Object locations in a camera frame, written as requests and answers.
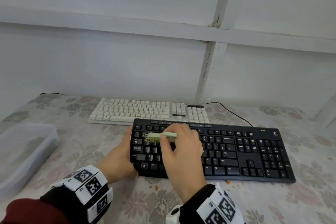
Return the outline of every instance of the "person's left hand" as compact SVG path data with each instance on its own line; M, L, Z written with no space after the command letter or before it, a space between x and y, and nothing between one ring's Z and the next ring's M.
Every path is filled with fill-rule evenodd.
M137 178L138 172L130 162L130 136L132 126L124 133L121 143L113 148L105 158L103 158L96 167L100 169L107 179L107 183L114 183L125 177Z

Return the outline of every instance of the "maroon sleeve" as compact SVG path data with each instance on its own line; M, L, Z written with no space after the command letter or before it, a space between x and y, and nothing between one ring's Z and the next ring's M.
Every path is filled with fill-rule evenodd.
M69 224L67 218L54 206L37 199L23 198L12 201L0 224Z

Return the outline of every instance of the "keyboard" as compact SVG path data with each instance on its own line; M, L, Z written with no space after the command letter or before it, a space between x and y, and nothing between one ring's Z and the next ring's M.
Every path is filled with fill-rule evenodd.
M136 118L209 123L203 105L114 98L102 98L90 115L89 123L131 126Z
M173 122L135 119L130 158L139 175L167 178L160 145L145 141ZM199 134L206 180L294 183L295 176L277 128L243 127L186 122Z

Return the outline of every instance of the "plastic container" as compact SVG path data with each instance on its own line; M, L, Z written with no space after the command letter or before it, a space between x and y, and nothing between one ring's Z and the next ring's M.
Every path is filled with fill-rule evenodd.
M16 195L57 145L52 124L22 123L0 134L0 200Z

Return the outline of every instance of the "table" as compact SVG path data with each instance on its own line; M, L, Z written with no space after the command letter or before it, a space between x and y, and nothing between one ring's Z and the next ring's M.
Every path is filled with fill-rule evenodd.
M101 160L121 141L125 126L89 124L100 98L43 94L0 123L0 133L20 122L50 123L61 143L13 199L39 198L50 184ZM228 106L258 127L279 128L297 182L221 181L247 224L336 224L336 136L295 108ZM211 123L248 125L219 104L206 105ZM105 223L165 223L180 198L169 180L139 177L113 184ZM11 200L0 203L0 218Z

